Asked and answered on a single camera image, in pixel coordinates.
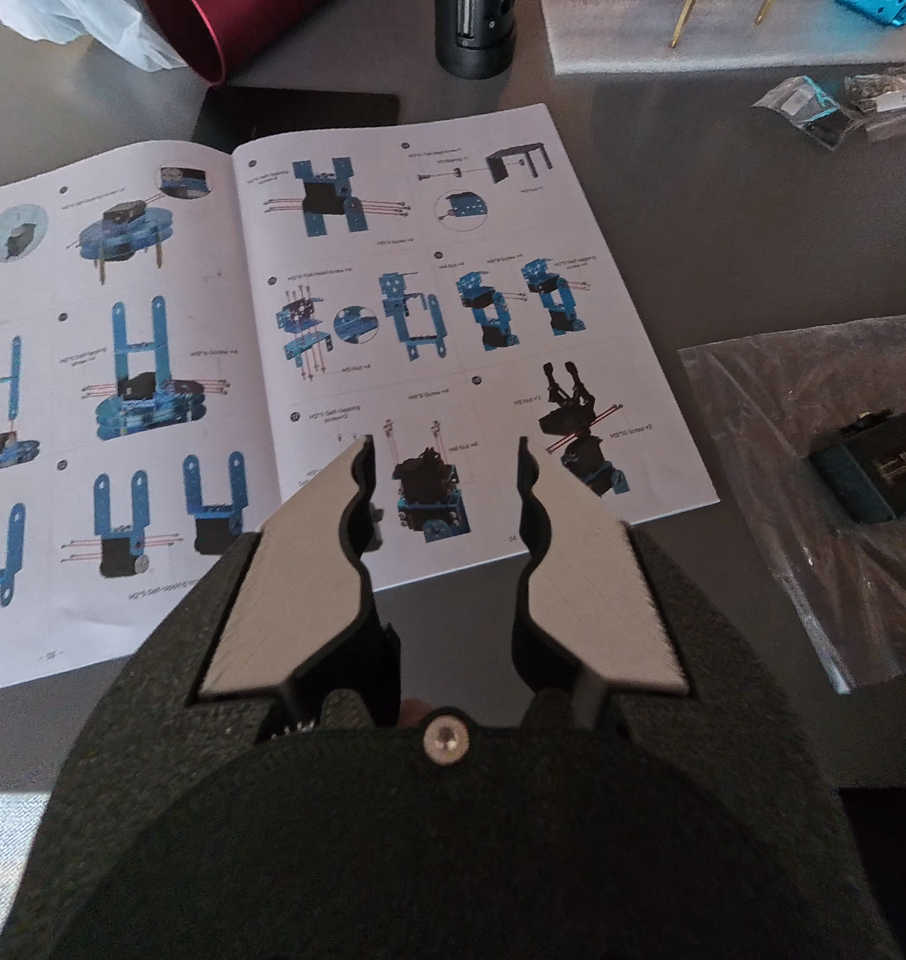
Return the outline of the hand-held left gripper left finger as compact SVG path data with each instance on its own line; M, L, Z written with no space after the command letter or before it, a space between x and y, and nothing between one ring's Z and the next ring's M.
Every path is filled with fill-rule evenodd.
M373 535L373 438L354 441L264 524L198 688L204 700L332 690L400 700L400 645L381 624L363 552Z

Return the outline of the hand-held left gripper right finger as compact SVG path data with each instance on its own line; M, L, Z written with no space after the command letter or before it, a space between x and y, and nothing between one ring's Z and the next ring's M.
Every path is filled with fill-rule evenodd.
M630 528L530 439L519 440L519 536L513 664L537 693L599 689L688 694Z

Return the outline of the large clear plastic bag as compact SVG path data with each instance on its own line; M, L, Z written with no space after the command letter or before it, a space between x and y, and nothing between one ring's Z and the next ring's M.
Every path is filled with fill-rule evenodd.
M906 519L855 522L808 462L860 415L906 413L906 316L681 353L729 486L834 688L906 674Z

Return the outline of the grey desk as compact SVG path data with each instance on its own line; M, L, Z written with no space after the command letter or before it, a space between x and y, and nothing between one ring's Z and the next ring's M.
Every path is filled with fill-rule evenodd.
M906 314L906 141L830 152L752 103L782 70L555 77L539 2L517 6L511 70L469 82L434 56L433 5L335 2L237 86L397 94L401 121L543 102L554 116L721 504L646 527L787 693L833 786L906 783L906 677L831 690L736 509L678 351L774 330ZM0 186L118 146L188 138L205 93L189 71L147 74L89 40L0 27ZM518 721L530 699L509 655L506 560L383 592L403 690ZM51 789L124 661L0 690L0 791Z

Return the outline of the printed instruction booklet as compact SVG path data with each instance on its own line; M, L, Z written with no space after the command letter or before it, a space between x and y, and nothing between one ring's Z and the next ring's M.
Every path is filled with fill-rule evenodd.
M718 501L545 105L0 187L0 689L133 654L370 435L375 591L518 556L516 448Z

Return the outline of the black servo motor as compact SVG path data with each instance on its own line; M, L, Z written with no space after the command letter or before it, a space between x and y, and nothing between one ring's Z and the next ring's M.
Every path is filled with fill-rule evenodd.
M906 413L860 414L807 460L853 521L906 520Z

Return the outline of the black rectangular pad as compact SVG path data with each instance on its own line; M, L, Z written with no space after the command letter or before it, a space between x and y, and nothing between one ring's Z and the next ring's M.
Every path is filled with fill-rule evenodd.
M224 85L207 91L192 141L230 153L292 132L394 126L399 113L394 94Z

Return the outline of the white foam sheet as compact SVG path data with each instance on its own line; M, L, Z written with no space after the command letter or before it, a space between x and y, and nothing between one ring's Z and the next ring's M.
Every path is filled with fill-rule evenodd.
M555 72L686 73L906 63L906 25L881 25L834 1L543 1Z

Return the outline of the black mesh cylinder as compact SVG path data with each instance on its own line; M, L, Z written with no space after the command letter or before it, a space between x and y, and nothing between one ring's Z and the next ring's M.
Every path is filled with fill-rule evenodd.
M516 45L514 1L435 1L435 57L458 78L495 77Z

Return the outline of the pile of small hardware bags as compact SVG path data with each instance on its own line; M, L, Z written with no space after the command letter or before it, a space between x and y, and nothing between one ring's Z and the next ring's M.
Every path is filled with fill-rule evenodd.
M783 79L754 107L834 151L857 130L868 142L906 137L906 65L846 75L818 84L808 76Z

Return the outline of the red metal cylinder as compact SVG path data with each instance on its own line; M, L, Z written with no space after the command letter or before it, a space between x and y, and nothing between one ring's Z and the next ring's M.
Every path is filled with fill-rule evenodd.
M159 30L213 86L248 66L323 6L322 1L147 1Z

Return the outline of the white crumpled plastic bag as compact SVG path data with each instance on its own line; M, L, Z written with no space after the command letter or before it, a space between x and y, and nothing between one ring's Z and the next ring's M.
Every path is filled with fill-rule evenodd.
M185 68L140 1L0 1L0 22L34 42L90 37L147 72Z

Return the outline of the blue short U bracket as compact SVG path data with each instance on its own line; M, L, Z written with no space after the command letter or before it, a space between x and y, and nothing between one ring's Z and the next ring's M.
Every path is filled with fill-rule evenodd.
M837 1L841 6L884 27L906 25L906 1Z

